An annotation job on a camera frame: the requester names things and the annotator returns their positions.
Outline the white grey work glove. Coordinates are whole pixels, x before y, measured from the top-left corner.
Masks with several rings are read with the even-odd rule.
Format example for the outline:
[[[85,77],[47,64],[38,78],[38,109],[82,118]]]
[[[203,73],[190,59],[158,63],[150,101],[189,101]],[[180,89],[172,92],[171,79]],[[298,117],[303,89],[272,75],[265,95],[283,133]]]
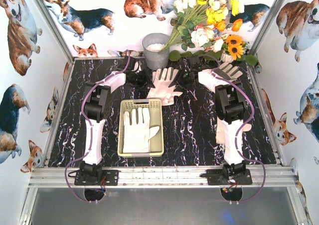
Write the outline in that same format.
[[[148,153],[150,139],[159,131],[159,126],[150,127],[148,108],[132,109],[124,112],[124,153]]]

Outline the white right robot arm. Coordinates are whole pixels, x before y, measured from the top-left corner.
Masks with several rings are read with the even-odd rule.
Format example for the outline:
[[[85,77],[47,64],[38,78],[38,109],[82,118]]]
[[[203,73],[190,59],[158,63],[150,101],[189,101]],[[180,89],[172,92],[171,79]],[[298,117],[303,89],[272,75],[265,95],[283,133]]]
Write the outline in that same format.
[[[245,128],[251,125],[244,122],[248,97],[238,81],[242,72],[228,62],[209,68],[203,65],[202,59],[196,55],[187,58],[190,73],[178,75],[177,82],[190,83],[192,79],[215,93],[215,109],[217,114],[216,142],[225,145],[222,175],[226,179],[235,179],[246,172],[246,159],[242,152],[242,135]]]

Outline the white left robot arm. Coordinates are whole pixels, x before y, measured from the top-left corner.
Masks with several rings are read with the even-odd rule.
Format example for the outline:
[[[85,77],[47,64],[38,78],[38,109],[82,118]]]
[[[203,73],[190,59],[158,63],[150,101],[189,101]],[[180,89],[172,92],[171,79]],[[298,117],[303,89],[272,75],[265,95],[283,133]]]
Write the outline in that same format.
[[[97,83],[89,83],[81,112],[86,120],[87,137],[83,162],[80,164],[81,175],[86,179],[100,181],[102,167],[100,162],[102,131],[109,114],[111,93],[126,81],[123,72],[114,71]],[[159,131],[159,126],[150,127],[148,108],[137,108],[123,114],[123,152],[146,153],[150,150],[150,139]]]

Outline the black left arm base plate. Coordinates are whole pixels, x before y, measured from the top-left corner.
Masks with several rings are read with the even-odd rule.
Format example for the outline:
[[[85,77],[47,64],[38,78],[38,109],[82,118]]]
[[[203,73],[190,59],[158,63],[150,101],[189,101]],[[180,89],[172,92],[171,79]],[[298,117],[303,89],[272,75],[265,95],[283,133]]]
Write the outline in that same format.
[[[84,173],[76,171],[74,185],[75,186],[117,186],[119,179],[118,170],[102,170],[97,174]]]

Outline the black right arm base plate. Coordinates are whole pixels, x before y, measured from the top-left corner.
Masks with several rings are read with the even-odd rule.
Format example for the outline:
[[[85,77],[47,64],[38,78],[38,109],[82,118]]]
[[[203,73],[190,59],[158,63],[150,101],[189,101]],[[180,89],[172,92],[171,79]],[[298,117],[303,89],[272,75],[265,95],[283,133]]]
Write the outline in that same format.
[[[245,172],[229,177],[223,175],[221,169],[207,169],[205,173],[202,173],[199,176],[207,179],[208,185],[232,185],[235,182],[238,182],[239,185],[253,184],[251,173],[248,169]]]

